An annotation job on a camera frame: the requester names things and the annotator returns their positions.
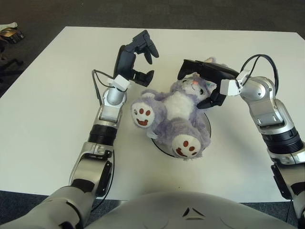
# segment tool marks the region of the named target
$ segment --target paw pad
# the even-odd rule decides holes
[[[178,135],[172,142],[174,152],[185,158],[194,157],[201,149],[199,140],[190,135]]]
[[[132,105],[132,118],[136,125],[148,128],[154,121],[153,109],[145,103],[135,103]]]

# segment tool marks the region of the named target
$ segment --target wire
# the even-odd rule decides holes
[[[289,216],[289,212],[290,212],[291,203],[292,203],[292,199],[290,200],[290,203],[289,203],[289,207],[288,207],[288,211],[287,211],[287,215],[286,215],[286,222],[288,221],[288,216]]]
[[[93,79],[93,84],[94,84],[96,96],[99,99],[100,105],[102,105],[101,94],[100,94],[99,88],[97,87],[97,84],[96,84],[96,81],[95,81],[95,78],[94,78],[94,70],[92,71],[92,79]]]
[[[113,151],[112,177],[111,177],[111,181],[110,181],[110,184],[109,184],[107,193],[106,193],[106,195],[104,196],[104,198],[101,200],[101,202],[100,202],[97,206],[95,206],[95,207],[92,208],[91,212],[94,212],[94,211],[104,202],[104,200],[106,199],[106,197],[107,197],[107,195],[108,195],[108,193],[109,193],[109,190],[110,190],[110,188],[111,188],[111,186],[112,186],[113,177],[114,177],[114,163],[115,163],[115,158],[114,158],[114,151]]]
[[[101,72],[101,71],[96,70],[96,69],[94,69],[94,71],[97,72],[97,73],[103,74],[103,75],[105,75],[105,76],[107,76],[107,77],[109,77],[111,79],[114,79],[111,75],[108,75],[107,73]]]
[[[96,75],[96,78],[98,79],[98,81],[99,81],[103,86],[109,87],[109,88],[114,88],[113,86],[109,86],[109,85],[104,84],[104,83],[100,80],[99,76],[97,75],[97,72],[98,72],[98,71],[96,71],[96,70],[93,70],[93,71],[94,71],[94,73],[95,73],[95,75]]]
[[[108,88],[116,88],[116,87],[113,87],[113,86],[109,86],[109,85],[104,84],[104,83],[100,80],[100,78],[99,78],[99,76],[98,76],[97,73],[103,74],[103,75],[105,75],[105,76],[107,76],[107,77],[109,77],[109,78],[111,78],[111,79],[114,79],[114,78],[113,78],[112,76],[110,76],[110,75],[104,73],[104,72],[101,72],[101,71],[98,71],[98,70],[95,70],[95,69],[92,70],[92,78],[93,78],[94,88],[95,88],[95,91],[96,91],[96,96],[97,96],[97,98],[99,99],[100,105],[102,105],[101,94],[100,94],[99,88],[98,88],[98,86],[97,86],[97,84],[96,84],[94,74],[95,74],[96,78],[98,79],[98,81],[100,82],[101,85],[103,85],[103,86],[105,86],[105,87],[108,87]],[[126,92],[126,91],[127,91],[127,89],[126,89],[125,91],[122,91],[122,90],[120,90],[119,88],[116,88],[116,89],[117,89],[119,92]]]
[[[241,68],[240,71],[242,71],[242,70],[245,68],[245,66],[249,63],[249,61],[251,61],[251,60],[252,60],[253,58],[255,58],[255,57],[257,57],[257,58],[256,58],[256,60],[255,60],[255,62],[254,62],[254,65],[253,65],[253,67],[252,67],[252,70],[250,71],[250,74],[249,74],[249,76],[248,76],[248,79],[251,77],[251,74],[252,74],[252,72],[253,72],[253,70],[254,70],[254,68],[255,68],[255,65],[256,65],[256,62],[258,61],[258,59],[259,59],[260,57],[264,57],[266,60],[269,61],[269,63],[270,63],[271,66],[272,66],[272,69],[273,69],[273,73],[274,73],[274,86],[275,86],[275,95],[276,95],[276,94],[277,94],[277,91],[278,91],[279,79],[278,79],[278,73],[277,73],[276,65],[275,65],[274,61],[271,59],[270,56],[265,55],[265,54],[256,54],[256,55],[253,55],[253,56],[251,56],[248,60],[246,60],[246,62],[243,64],[243,66],[242,66],[242,68]]]

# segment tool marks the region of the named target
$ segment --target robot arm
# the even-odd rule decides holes
[[[299,223],[304,225],[305,146],[284,104],[276,99],[273,82],[265,77],[250,77],[248,70],[237,73],[215,63],[190,60],[184,60],[178,79],[193,72],[217,84],[211,98],[200,102],[198,108],[222,105],[227,95],[240,95],[246,101],[274,162],[271,168],[278,188],[284,198],[293,199]]]
[[[114,78],[108,80],[111,87],[103,94],[89,139],[83,144],[72,170],[69,186],[55,191],[25,216],[1,225],[1,229],[84,227],[95,198],[104,197],[109,190],[113,176],[113,164],[110,161],[111,158],[114,160],[113,143],[120,125],[129,80],[147,86],[153,77],[153,71],[146,75],[132,69],[135,60],[133,52],[144,53],[149,63],[152,62],[150,53],[159,56],[146,30],[134,37],[132,43],[120,48]],[[132,56],[131,62],[128,61],[129,55]]]

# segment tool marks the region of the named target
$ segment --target plush cat face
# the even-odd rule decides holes
[[[194,73],[191,77],[178,80],[171,87],[171,92],[179,91],[192,98],[195,103],[198,103],[208,97],[214,90],[216,85],[206,81]]]

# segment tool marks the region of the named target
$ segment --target stuffed animal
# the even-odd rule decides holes
[[[214,88],[214,83],[194,73],[176,81],[169,93],[145,90],[131,105],[133,121],[146,128],[148,137],[166,145],[172,156],[185,160],[201,157],[211,140],[204,110],[196,105],[209,97]]]

